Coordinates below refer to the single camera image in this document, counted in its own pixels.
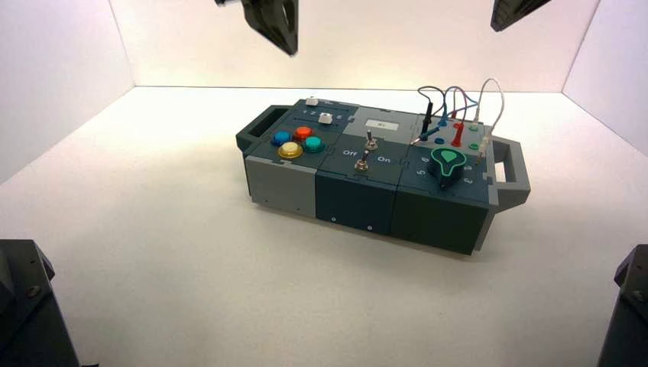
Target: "yellow arcade button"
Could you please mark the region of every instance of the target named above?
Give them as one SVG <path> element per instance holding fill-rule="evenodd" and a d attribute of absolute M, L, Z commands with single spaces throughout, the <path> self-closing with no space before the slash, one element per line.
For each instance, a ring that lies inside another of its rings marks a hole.
<path fill-rule="evenodd" d="M 288 141 L 287 143 L 283 143 L 283 145 L 279 147 L 277 153 L 282 158 L 294 159 L 302 155 L 303 148 L 301 145 L 297 144 L 294 141 Z"/>

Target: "white wall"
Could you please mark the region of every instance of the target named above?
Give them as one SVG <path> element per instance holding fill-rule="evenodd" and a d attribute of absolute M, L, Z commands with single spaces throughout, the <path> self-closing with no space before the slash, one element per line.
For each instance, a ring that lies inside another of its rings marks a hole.
<path fill-rule="evenodd" d="M 648 2 L 601 0 L 564 93 L 648 154 Z"/>
<path fill-rule="evenodd" d="M 0 182 L 132 85 L 108 0 L 2 0 Z"/>
<path fill-rule="evenodd" d="M 290 58 L 239 3 L 112 0 L 137 85 L 562 89 L 598 0 L 553 0 L 503 33 L 491 0 L 302 0 Z"/>

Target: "modular control box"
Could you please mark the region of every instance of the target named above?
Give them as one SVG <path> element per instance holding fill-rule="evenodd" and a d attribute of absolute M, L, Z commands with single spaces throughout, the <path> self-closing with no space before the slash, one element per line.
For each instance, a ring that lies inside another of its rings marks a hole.
<path fill-rule="evenodd" d="M 236 135 L 252 201 L 470 255 L 496 213 L 527 200 L 521 146 L 491 136 L 479 157 L 489 127 L 439 117 L 411 145 L 424 117 L 315 98 L 270 106 Z"/>

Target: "white floor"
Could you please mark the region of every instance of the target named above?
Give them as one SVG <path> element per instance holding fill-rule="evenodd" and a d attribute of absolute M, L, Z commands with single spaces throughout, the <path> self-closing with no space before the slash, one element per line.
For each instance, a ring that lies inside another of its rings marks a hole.
<path fill-rule="evenodd" d="M 0 186 L 0 238 L 50 258 L 84 363 L 596 363 L 614 270 L 648 241 L 648 158 L 563 95 L 508 94 L 496 135 L 522 142 L 531 195 L 454 255 L 251 203 L 236 132 L 310 95 L 425 107 L 414 92 L 136 88 Z"/>

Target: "screw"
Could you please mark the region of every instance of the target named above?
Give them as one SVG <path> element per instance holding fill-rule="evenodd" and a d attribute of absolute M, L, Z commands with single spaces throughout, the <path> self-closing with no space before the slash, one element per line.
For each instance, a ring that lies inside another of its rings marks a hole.
<path fill-rule="evenodd" d="M 648 300 L 648 297 L 646 297 L 646 294 L 643 293 L 642 291 L 632 292 L 632 297 L 634 297 L 635 300 L 638 300 L 641 303 L 644 303 Z"/>
<path fill-rule="evenodd" d="M 27 298 L 34 298 L 40 292 L 41 292 L 41 287 L 38 287 L 37 285 L 32 285 L 31 287 L 27 288 L 27 290 L 24 292 L 24 295 L 26 295 Z"/>

